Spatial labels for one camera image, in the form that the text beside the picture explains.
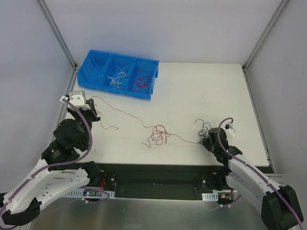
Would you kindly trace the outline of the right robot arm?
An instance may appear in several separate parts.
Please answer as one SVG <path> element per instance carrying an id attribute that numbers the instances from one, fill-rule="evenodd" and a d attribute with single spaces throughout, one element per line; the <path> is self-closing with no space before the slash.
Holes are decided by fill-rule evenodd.
<path id="1" fill-rule="evenodd" d="M 230 146 L 222 128 L 211 128 L 201 141 L 223 167 L 206 180 L 213 190 L 236 190 L 260 213 L 269 230 L 303 228 L 304 217 L 295 190 L 280 185 L 252 165 L 241 150 Z"/>

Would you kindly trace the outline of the aluminium front rail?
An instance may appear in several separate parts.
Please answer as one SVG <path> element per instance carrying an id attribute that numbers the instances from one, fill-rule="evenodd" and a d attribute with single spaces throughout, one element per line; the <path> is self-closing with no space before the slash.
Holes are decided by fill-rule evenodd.
<path id="1" fill-rule="evenodd" d="M 281 186 L 285 186 L 288 184 L 285 176 L 283 174 L 277 174 L 277 173 L 266 173 L 265 174 L 269 179 L 275 181 L 276 183 L 279 183 Z"/>

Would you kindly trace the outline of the right aluminium frame post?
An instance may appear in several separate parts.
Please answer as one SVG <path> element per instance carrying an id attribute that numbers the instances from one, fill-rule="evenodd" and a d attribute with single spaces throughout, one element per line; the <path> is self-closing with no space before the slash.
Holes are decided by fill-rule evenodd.
<path id="1" fill-rule="evenodd" d="M 255 46 L 253 47 L 250 55 L 248 56 L 246 62 L 242 66 L 243 72 L 246 72 L 249 66 L 251 65 L 252 61 L 256 57 L 257 53 L 260 51 L 260 48 L 264 45 L 264 42 L 266 41 L 267 37 L 269 36 L 270 32 L 276 25 L 277 21 L 281 17 L 282 13 L 284 12 L 287 5 L 290 3 L 290 0 L 281 0 L 275 9 L 273 15 L 269 19 L 267 25 L 265 26 L 263 32 L 261 33 L 259 39 L 257 40 Z"/>

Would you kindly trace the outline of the left aluminium frame post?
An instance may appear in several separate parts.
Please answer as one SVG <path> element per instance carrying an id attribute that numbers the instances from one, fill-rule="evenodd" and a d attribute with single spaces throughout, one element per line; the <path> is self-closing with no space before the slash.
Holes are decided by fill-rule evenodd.
<path id="1" fill-rule="evenodd" d="M 52 14 L 51 14 L 51 11 L 50 9 L 48 8 L 47 4 L 46 4 L 46 1 L 45 0 L 37 0 L 36 1 L 37 4 L 39 5 L 40 7 L 40 10 L 42 12 L 42 14 L 44 15 L 45 17 L 45 20 L 47 21 L 57 43 L 59 44 L 62 52 L 64 53 L 64 56 L 65 58 L 67 59 L 68 63 L 70 64 L 70 66 L 72 67 L 73 70 L 76 70 L 77 69 L 77 63 L 76 61 L 74 60 Z"/>

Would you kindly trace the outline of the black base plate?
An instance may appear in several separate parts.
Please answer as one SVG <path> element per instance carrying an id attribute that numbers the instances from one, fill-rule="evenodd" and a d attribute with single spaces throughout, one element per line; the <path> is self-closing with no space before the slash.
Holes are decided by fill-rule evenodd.
<path id="1" fill-rule="evenodd" d="M 230 190 L 223 166 L 100 163 L 102 177 L 89 184 L 116 198 L 201 200 L 202 194 Z"/>

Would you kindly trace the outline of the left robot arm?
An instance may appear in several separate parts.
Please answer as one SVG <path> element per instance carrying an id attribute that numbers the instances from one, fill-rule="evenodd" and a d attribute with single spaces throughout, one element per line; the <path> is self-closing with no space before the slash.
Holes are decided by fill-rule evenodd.
<path id="1" fill-rule="evenodd" d="M 36 219 L 50 204 L 66 193 L 85 186 L 104 185 L 103 172 L 94 162 L 84 162 L 71 175 L 52 182 L 66 167 L 75 165 L 90 152 L 93 144 L 92 124 L 100 121 L 94 100 L 77 104 L 70 96 L 61 101 L 72 115 L 53 132 L 55 140 L 44 150 L 31 172 L 8 193 L 0 195 L 1 229 L 12 230 Z"/>

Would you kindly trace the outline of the aluminium frame post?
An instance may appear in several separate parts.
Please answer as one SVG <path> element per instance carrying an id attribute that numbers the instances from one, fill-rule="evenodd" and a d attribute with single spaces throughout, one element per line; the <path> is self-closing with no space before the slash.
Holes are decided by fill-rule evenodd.
<path id="1" fill-rule="evenodd" d="M 270 32 L 276 25 L 277 21 L 281 17 L 282 13 L 284 12 L 287 5 L 290 3 L 290 0 L 281 0 L 275 9 L 273 15 L 269 19 L 267 25 L 265 26 L 263 32 L 261 33 L 259 39 L 257 40 L 255 46 L 253 47 L 250 55 L 248 56 L 246 62 L 242 66 L 243 72 L 246 72 L 249 66 L 251 65 L 252 61 L 256 57 L 257 53 L 260 51 L 260 48 L 264 45 L 264 42 L 266 41 L 267 37 L 269 36 Z"/>
<path id="2" fill-rule="evenodd" d="M 47 4 L 46 4 L 46 1 L 45 0 L 37 0 L 36 1 L 37 4 L 39 5 L 40 7 L 40 10 L 42 12 L 42 14 L 44 15 L 45 17 L 45 20 L 47 21 L 57 43 L 59 44 L 62 52 L 64 53 L 64 56 L 65 58 L 67 59 L 68 63 L 70 64 L 70 66 L 72 67 L 73 70 L 76 70 L 77 69 L 77 63 L 76 61 L 74 60 L 52 14 L 51 14 L 51 11 L 50 9 L 48 8 Z"/>

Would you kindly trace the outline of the blue compartment bin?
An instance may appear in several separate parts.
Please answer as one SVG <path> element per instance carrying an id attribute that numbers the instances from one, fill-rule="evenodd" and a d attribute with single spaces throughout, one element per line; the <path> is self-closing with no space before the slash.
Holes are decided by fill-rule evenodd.
<path id="1" fill-rule="evenodd" d="M 158 69 L 158 60 L 90 50 L 77 82 L 87 89 L 150 100 Z"/>

